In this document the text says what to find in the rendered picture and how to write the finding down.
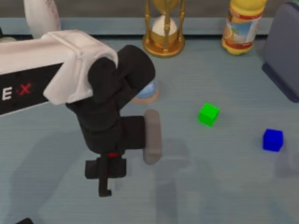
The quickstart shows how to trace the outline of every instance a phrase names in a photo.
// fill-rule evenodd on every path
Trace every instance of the red x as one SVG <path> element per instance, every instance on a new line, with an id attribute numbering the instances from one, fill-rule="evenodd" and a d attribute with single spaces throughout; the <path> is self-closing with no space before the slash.
<path id="1" fill-rule="evenodd" d="M 29 91 L 29 88 L 31 87 L 31 83 L 27 83 L 26 85 L 23 85 L 23 84 L 21 84 L 21 88 L 22 88 L 22 90 L 21 90 L 21 92 L 20 92 L 20 96 L 22 96 L 22 95 L 24 95 L 25 93 L 26 94 L 30 94 L 30 91 Z"/>

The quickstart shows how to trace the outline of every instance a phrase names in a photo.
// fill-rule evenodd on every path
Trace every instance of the cube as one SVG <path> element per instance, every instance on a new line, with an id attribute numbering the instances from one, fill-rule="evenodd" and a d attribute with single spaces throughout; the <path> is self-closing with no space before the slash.
<path id="1" fill-rule="evenodd" d="M 205 103 L 198 115 L 198 121 L 207 125 L 213 126 L 216 121 L 220 109 L 212 104 Z"/>
<path id="2" fill-rule="evenodd" d="M 282 131 L 266 129 L 263 135 L 263 149 L 279 152 L 284 144 L 284 134 Z"/>

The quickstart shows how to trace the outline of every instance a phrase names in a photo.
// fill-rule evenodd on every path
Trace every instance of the gray table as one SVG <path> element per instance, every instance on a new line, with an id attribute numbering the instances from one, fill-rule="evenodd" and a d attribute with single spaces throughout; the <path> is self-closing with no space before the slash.
<path id="1" fill-rule="evenodd" d="M 119 50 L 140 40 L 108 40 Z M 130 151 L 128 176 L 97 197 L 84 178 L 87 150 L 75 116 L 43 105 L 0 119 L 0 223 L 297 224 L 299 107 L 261 71 L 263 41 L 230 56 L 219 40 L 189 40 L 181 55 L 153 58 L 161 96 L 164 157 L 145 165 Z M 221 109 L 214 127 L 197 122 L 204 102 Z M 124 115 L 147 108 L 128 105 Z M 266 128 L 281 129 L 280 153 L 263 151 Z"/>

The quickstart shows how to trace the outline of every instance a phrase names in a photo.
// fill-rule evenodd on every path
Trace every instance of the blue round object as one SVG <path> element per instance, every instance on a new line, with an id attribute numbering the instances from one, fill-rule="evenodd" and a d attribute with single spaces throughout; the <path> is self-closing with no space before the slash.
<path id="1" fill-rule="evenodd" d="M 138 93 L 136 97 L 141 99 L 150 98 L 155 95 L 157 90 L 158 90 L 158 84 L 154 80 L 150 82 L 143 90 L 141 90 L 141 92 Z"/>

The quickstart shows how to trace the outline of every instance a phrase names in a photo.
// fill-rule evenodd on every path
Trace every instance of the yellow bottle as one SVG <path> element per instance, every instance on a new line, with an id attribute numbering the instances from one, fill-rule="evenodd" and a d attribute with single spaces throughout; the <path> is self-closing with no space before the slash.
<path id="1" fill-rule="evenodd" d="M 232 55 L 250 51 L 267 0 L 231 0 L 222 46 Z"/>

